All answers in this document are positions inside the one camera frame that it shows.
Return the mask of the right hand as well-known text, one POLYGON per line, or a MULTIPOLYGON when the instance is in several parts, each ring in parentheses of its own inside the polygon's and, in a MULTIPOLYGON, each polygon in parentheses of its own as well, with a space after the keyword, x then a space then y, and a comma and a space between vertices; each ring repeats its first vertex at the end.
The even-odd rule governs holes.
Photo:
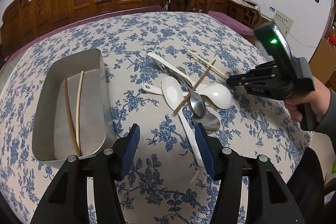
POLYGON ((295 122, 301 122, 302 114, 297 106, 303 103, 308 103, 316 115, 317 122, 321 122, 331 101, 331 90, 327 88, 319 79, 313 77, 315 91, 302 94, 293 94, 284 101, 285 107, 288 109, 290 117, 295 122))

